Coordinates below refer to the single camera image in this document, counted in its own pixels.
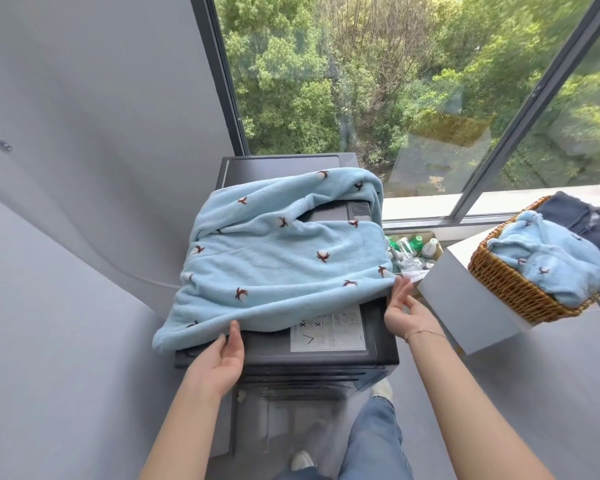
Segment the paper label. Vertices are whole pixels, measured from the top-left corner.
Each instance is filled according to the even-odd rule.
[[[357,305],[320,315],[291,327],[291,352],[366,350],[362,316]]]

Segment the window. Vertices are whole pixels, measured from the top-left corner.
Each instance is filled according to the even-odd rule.
[[[250,154],[355,152],[383,181],[387,221],[457,222],[473,203],[470,214],[510,212],[483,205],[483,191],[600,184],[599,40],[500,174],[473,190],[600,0],[210,4]]]
[[[504,191],[538,189],[518,193],[531,202],[564,187],[600,205],[600,37],[469,213],[504,208]]]

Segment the white bottle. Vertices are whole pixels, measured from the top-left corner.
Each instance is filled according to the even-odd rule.
[[[438,240],[435,237],[432,237],[429,242],[422,247],[420,255],[426,259],[431,259],[437,250]]]

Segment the person's left hand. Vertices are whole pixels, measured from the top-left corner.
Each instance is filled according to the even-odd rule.
[[[183,384],[192,387],[202,399],[220,400],[238,381],[244,364],[244,344],[236,320],[224,335],[209,345],[189,366]]]

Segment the bracelet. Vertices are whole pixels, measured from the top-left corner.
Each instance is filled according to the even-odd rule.
[[[416,333],[422,333],[423,331],[428,331],[429,333],[432,333],[433,335],[437,335],[439,337],[442,337],[444,339],[447,338],[447,336],[444,333],[439,333],[437,331],[433,331],[433,330],[416,330],[416,331],[412,331],[411,333],[407,333],[407,335],[404,336],[404,341],[409,343],[409,336],[411,335],[415,335]]]

